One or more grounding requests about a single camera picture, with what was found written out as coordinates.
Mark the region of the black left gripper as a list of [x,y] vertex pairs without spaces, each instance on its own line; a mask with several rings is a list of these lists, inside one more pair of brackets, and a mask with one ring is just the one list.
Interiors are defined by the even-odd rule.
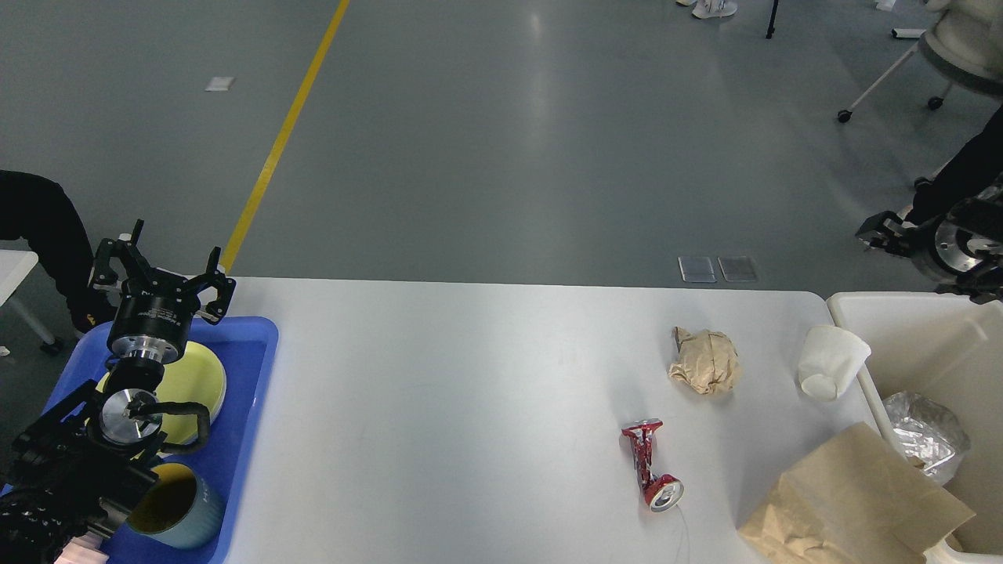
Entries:
[[237,280],[221,265],[222,248],[212,248],[205,271],[179,286],[158,284],[154,268],[139,252],[143,219],[132,232],[105,238],[96,250],[89,286],[121,297],[107,337],[117,358],[176,362],[189,341],[191,321],[219,324],[228,314]]

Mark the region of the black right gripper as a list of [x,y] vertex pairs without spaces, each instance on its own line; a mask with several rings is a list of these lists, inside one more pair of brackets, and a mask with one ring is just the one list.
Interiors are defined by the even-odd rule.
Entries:
[[978,305],[1002,300],[1001,234],[994,229],[965,229],[945,215],[916,227],[894,211],[881,211],[866,218],[855,237],[868,249],[910,258],[935,283],[935,293]]

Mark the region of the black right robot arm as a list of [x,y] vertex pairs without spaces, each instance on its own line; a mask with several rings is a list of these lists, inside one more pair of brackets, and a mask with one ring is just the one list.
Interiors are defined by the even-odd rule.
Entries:
[[881,211],[864,220],[855,236],[869,248],[909,260],[935,283],[937,294],[963,296],[979,305],[1001,300],[1000,182],[917,225]]

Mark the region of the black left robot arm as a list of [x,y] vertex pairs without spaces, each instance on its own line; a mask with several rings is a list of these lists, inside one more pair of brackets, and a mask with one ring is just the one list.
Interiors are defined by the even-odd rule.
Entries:
[[83,382],[12,443],[4,563],[54,563],[74,538],[111,537],[154,488],[155,458],[208,445],[210,407],[160,399],[157,388],[168,365],[185,356],[194,319],[219,324],[237,282],[218,247],[193,277],[151,266],[139,250],[143,225],[102,240],[91,268],[94,289],[121,296],[104,388]]

